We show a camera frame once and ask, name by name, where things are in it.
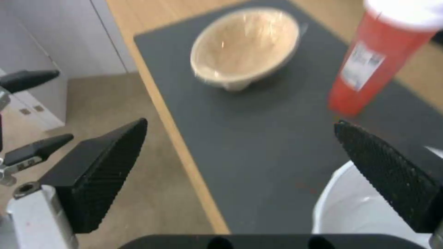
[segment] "white container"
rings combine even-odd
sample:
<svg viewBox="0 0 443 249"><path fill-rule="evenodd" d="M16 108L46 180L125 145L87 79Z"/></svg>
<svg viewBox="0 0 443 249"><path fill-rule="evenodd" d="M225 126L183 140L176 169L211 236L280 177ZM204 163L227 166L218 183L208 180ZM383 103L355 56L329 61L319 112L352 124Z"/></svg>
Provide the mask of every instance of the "white container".
<svg viewBox="0 0 443 249"><path fill-rule="evenodd" d="M299 25L290 14L274 8L243 9L201 32L190 63L205 83L238 91L284 65L299 38Z"/></svg>
<svg viewBox="0 0 443 249"><path fill-rule="evenodd" d="M312 233L378 233L430 248L349 161L332 175L313 211Z"/></svg>

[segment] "screw hole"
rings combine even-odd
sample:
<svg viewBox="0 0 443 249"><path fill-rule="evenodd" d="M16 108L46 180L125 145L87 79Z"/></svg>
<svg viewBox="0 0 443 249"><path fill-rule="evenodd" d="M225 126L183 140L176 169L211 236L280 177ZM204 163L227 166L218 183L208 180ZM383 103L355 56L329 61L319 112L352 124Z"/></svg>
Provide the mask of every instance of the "screw hole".
<svg viewBox="0 0 443 249"><path fill-rule="evenodd" d="M229 240L222 237L215 237L209 241L206 249L234 249Z"/></svg>
<svg viewBox="0 0 443 249"><path fill-rule="evenodd" d="M20 193L26 193L31 190L34 186L32 184L25 184L19 188Z"/></svg>

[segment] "red cup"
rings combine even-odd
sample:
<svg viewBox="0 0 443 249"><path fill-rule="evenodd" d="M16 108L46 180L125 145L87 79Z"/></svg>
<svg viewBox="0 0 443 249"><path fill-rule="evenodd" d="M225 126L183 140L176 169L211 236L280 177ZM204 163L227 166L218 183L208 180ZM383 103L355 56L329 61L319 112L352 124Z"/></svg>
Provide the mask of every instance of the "red cup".
<svg viewBox="0 0 443 249"><path fill-rule="evenodd" d="M436 32L401 28L367 11L330 91L329 108L359 114Z"/></svg>

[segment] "white cabinet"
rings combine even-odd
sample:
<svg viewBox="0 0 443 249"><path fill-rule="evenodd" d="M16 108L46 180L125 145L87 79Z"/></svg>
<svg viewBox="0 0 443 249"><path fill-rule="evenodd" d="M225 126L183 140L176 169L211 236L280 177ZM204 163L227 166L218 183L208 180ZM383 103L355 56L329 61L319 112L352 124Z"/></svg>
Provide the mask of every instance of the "white cabinet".
<svg viewBox="0 0 443 249"><path fill-rule="evenodd" d="M4 0L4 3L68 78L126 73L125 60L130 71L133 70L126 47L120 46L117 51L121 35L116 26L112 29L114 22L105 0L96 1L98 8L90 0Z"/></svg>

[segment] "table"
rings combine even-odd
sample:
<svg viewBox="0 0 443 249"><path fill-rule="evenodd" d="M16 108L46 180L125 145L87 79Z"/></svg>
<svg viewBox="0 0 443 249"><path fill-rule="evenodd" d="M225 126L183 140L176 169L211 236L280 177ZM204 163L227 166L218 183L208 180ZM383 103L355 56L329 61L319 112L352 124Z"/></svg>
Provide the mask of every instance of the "table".
<svg viewBox="0 0 443 249"><path fill-rule="evenodd" d="M147 0L127 0L125 2L108 0L109 7L120 27L124 40L137 63L140 75L216 233L229 233L229 229L220 215L211 193L197 169L171 113L166 107L163 97L160 95L148 68L134 44L133 36L236 2L233 0L204 2L174 0L163 3ZM340 1L339 3L335 1L322 1L321 4L311 3L308 0L298 0L295 2L299 7L347 42L350 41L362 14L362 9L359 7L361 3L354 3L353 1ZM428 45L398 75L406 87L440 111L443 110L443 100L439 98L441 93L443 93L443 84L441 84L443 72L439 69L442 62L443 52L441 49Z"/></svg>

